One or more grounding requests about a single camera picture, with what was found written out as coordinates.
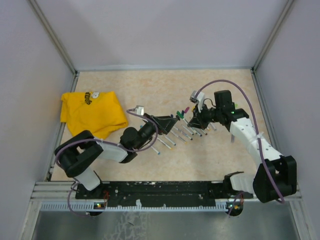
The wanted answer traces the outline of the dark blue capped marker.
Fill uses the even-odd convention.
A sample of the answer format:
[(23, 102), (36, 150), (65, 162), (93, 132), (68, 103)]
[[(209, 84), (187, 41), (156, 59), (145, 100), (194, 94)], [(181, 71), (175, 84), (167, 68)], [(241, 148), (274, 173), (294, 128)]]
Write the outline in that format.
[(184, 135), (185, 137), (187, 137), (188, 139), (190, 139), (191, 141), (193, 140), (193, 138), (191, 136), (189, 136), (187, 133), (185, 133), (184, 131), (182, 131), (181, 129), (177, 128), (177, 127), (173, 127), (175, 130), (177, 130), (178, 132), (180, 132), (182, 135)]

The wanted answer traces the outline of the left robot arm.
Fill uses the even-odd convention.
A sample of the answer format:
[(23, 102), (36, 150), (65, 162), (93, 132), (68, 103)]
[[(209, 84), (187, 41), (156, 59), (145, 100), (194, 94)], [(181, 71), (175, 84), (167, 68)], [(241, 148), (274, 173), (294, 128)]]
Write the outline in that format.
[(167, 135), (180, 120), (178, 116), (153, 116), (146, 113), (142, 118), (144, 125), (139, 130), (134, 127), (126, 128), (119, 143), (94, 137), (89, 130), (82, 131), (55, 149), (56, 164), (68, 178), (83, 185), (88, 195), (95, 199), (101, 197), (104, 186), (99, 176), (90, 168), (97, 158), (121, 164), (129, 163), (138, 152), (151, 148), (159, 135)]

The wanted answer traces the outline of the black eraser-cap white marker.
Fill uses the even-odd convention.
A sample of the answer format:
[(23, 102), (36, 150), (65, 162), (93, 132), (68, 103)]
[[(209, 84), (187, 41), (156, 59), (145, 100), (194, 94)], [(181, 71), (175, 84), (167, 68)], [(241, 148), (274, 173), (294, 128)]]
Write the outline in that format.
[(188, 127), (186, 127), (186, 126), (184, 126), (184, 125), (182, 125), (182, 127), (183, 127), (187, 132), (189, 132), (191, 135), (194, 135), (194, 132), (191, 131)]

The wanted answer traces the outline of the blue eraser-cap white marker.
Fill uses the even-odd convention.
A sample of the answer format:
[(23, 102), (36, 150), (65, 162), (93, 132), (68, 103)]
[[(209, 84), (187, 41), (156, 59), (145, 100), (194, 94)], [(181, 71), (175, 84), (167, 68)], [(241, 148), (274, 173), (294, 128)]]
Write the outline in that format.
[(166, 135), (164, 136), (165, 139), (167, 139), (171, 144), (173, 144), (174, 146), (176, 146), (176, 143), (170, 139), (169, 137), (167, 137)]

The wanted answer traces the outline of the dark green capped marker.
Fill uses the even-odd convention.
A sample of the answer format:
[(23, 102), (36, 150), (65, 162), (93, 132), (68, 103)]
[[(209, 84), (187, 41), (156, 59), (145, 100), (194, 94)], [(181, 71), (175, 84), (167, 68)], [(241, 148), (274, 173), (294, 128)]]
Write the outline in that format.
[(179, 111), (177, 111), (176, 114), (184, 121), (184, 123), (186, 125), (188, 124), (187, 120), (184, 118), (184, 116)]

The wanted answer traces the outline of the yellow capped clear pen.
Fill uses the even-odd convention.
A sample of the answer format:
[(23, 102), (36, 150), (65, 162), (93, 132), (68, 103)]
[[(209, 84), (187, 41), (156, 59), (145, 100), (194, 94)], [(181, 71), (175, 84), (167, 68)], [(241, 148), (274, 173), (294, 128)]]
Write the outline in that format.
[(178, 138), (180, 141), (182, 141), (184, 144), (187, 143), (186, 140), (184, 140), (181, 136), (179, 136), (177, 133), (175, 133), (174, 131), (170, 131), (176, 138)]

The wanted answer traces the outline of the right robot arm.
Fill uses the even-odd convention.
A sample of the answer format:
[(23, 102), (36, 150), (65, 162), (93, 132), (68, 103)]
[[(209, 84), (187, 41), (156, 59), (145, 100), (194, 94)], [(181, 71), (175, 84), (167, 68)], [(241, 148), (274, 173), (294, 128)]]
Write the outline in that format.
[(255, 162), (255, 174), (243, 171), (225, 176), (223, 192), (235, 198), (241, 191), (255, 195), (267, 203), (297, 192), (297, 162), (292, 156), (284, 156), (255, 130), (249, 115), (237, 109), (229, 90), (214, 93), (215, 106), (208, 108), (203, 92), (193, 92), (190, 101), (195, 103), (193, 117), (188, 126), (205, 129), (210, 123), (220, 123), (244, 145)]

